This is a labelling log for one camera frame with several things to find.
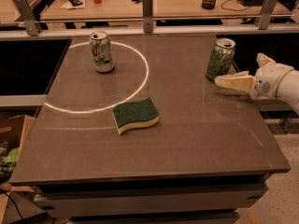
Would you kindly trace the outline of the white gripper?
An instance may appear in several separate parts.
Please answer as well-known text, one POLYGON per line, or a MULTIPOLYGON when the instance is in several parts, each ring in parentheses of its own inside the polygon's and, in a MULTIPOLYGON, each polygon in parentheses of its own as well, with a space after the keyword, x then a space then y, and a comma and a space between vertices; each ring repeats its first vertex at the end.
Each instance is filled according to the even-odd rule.
POLYGON ((236 91, 249 91, 251 98, 277 98, 278 86, 285 76, 294 70, 292 66, 276 63, 263 53, 258 53, 256 62, 259 69, 255 77, 248 71, 231 75, 217 76, 214 80, 217 86, 236 91))

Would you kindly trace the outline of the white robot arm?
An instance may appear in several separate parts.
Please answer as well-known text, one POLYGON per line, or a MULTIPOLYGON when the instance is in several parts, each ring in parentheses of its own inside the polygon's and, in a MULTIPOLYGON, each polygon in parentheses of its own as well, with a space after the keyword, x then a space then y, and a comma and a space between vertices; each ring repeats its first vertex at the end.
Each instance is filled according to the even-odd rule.
POLYGON ((252 96, 277 99, 289 105, 299 115, 299 71, 283 63, 277 63, 263 53, 258 53, 259 68, 252 76, 248 71, 233 75, 217 76, 217 86, 249 92, 252 96))

